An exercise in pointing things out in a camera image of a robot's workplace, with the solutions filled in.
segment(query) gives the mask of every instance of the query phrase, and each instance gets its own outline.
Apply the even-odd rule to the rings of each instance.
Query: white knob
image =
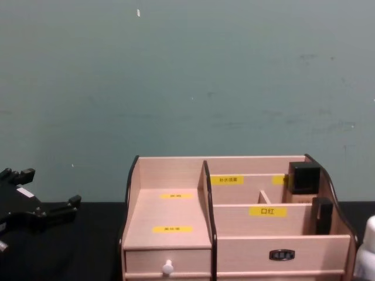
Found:
[[[172,261],[168,259],[163,265],[163,273],[166,275],[170,275],[172,272],[173,272]]]

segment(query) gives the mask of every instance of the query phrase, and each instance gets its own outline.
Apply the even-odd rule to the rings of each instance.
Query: black edge trim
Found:
[[[335,205],[336,209],[337,209],[337,213],[339,214],[341,220],[346,224],[346,226],[348,227],[348,229],[352,232],[353,236],[354,236],[354,240],[355,240],[355,243],[356,243],[356,249],[358,250],[358,247],[359,247],[359,242],[358,242],[358,237],[357,237],[357,232],[356,230],[351,226],[350,222],[346,219],[343,211],[341,210],[340,208],[340,205],[338,203],[338,198],[336,196],[336,192],[335,192],[335,187],[333,186],[333,183],[332,183],[332,179],[330,178],[327,170],[318,162],[316,161],[313,157],[311,157],[309,154],[305,154],[305,156],[310,159],[312,162],[318,164],[322,171],[323,171],[323,174],[325,175],[325,177],[328,179],[328,182],[329,182],[329,186],[330,186],[330,190],[333,194],[333,204]]]
[[[139,158],[139,155],[136,155],[134,157],[133,163],[132,163],[132,165],[130,167],[130,170],[129,170],[129,173],[128,173],[128,180],[127,180],[127,186],[126,186],[126,191],[125,191],[125,199],[124,199],[125,215],[124,215],[124,218],[122,220],[123,223],[118,230],[117,241],[116,241],[116,244],[115,244],[116,245],[116,251],[115,251],[116,255],[115,255],[114,269],[113,269],[113,273],[112,273],[112,277],[111,277],[111,280],[113,280],[113,281],[115,281],[115,280],[122,281],[122,264],[121,264],[121,262],[122,262],[121,261],[122,235],[124,234],[125,225],[126,225],[127,220],[128,220],[131,178],[133,176],[134,167],[135,167],[135,164],[138,161],[138,158]]]
[[[206,173],[207,178],[207,189],[208,189],[208,203],[209,203],[209,217],[211,225],[211,237],[212,237],[212,264],[211,264],[211,276],[212,281],[217,279],[217,234],[216,234],[216,225],[213,216],[213,204],[212,204],[212,189],[211,189],[211,177],[210,170],[207,161],[203,161],[204,172]]]

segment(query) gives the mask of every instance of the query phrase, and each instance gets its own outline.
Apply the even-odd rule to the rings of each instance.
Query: black square object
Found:
[[[292,194],[317,194],[321,167],[313,162],[290,162],[288,190]]]

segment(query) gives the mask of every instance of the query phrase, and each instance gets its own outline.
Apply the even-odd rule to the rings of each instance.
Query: white bottle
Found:
[[[357,252],[354,276],[375,281],[375,215],[367,221],[363,244]]]

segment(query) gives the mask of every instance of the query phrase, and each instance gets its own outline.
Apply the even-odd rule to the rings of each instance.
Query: yellow label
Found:
[[[192,198],[193,195],[191,193],[180,194],[180,193],[172,193],[172,194],[161,194],[161,199],[180,199],[180,198]]]
[[[154,233],[176,233],[176,232],[192,232],[192,227],[154,227]]]
[[[287,208],[285,207],[250,207],[250,215],[262,217],[286,217]]]
[[[232,184],[244,184],[244,176],[232,175],[232,176],[211,176],[211,184],[213,186],[218,185],[232,185]]]
[[[272,177],[272,184],[274,185],[283,185],[287,179],[286,174],[280,174],[279,176]]]

